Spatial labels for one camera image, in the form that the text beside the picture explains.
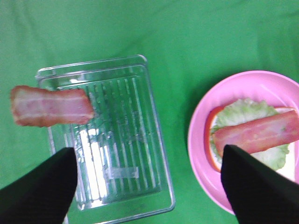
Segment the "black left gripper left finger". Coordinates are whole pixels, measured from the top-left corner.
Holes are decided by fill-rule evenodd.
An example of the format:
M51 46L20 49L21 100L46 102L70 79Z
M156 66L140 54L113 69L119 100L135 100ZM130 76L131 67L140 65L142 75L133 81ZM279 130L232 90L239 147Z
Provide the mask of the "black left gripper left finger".
M2 224L61 224L78 182L74 148L65 147L0 190Z

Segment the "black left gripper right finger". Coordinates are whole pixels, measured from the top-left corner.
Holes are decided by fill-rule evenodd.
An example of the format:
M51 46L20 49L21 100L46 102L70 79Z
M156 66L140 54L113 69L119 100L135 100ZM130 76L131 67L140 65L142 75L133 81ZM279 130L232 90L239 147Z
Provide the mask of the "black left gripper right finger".
M299 222L299 185L237 146L224 147L221 183L238 223Z

